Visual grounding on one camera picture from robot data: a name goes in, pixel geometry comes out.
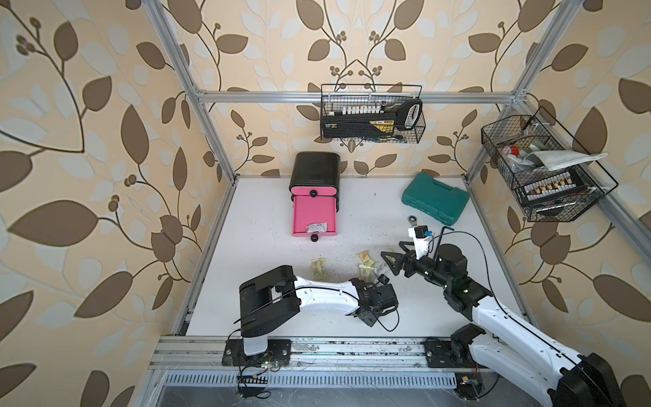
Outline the yellow cookie packet top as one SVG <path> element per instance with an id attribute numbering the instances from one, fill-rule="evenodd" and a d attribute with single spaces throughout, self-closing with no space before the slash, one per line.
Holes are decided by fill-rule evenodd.
<path id="1" fill-rule="evenodd" d="M 364 266 L 376 268 L 377 262 L 372 258 L 368 251 L 359 252 L 358 257 Z"/>

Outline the white cookie packet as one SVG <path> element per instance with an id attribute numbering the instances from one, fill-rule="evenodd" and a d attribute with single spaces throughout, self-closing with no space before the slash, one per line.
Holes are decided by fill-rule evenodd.
<path id="1" fill-rule="evenodd" d="M 328 232 L 328 224 L 326 222 L 308 224 L 306 232 L 309 234 L 318 234 Z"/>

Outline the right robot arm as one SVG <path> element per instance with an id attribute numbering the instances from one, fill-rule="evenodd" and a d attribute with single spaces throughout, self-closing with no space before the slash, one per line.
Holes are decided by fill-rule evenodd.
<path id="1" fill-rule="evenodd" d="M 454 244 L 428 246 L 381 257 L 394 275 L 422 276 L 442 288 L 449 306 L 469 320 L 466 344 L 473 361 L 529 394 L 542 406 L 623 406 L 625 399 L 610 364 L 580 354 L 549 337 L 503 306 L 496 295 L 468 275 L 467 259 Z"/>

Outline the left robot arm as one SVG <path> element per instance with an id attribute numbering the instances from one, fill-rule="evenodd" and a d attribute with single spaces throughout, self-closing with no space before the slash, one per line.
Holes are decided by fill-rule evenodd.
<path id="1" fill-rule="evenodd" d="M 269 350 L 269 334 L 302 311 L 329 311 L 352 316 L 368 327 L 398 311 L 398 297 L 386 277 L 368 283 L 352 278 L 326 283 L 296 276 L 291 266 L 278 266 L 239 287 L 242 352 L 247 357 Z"/>

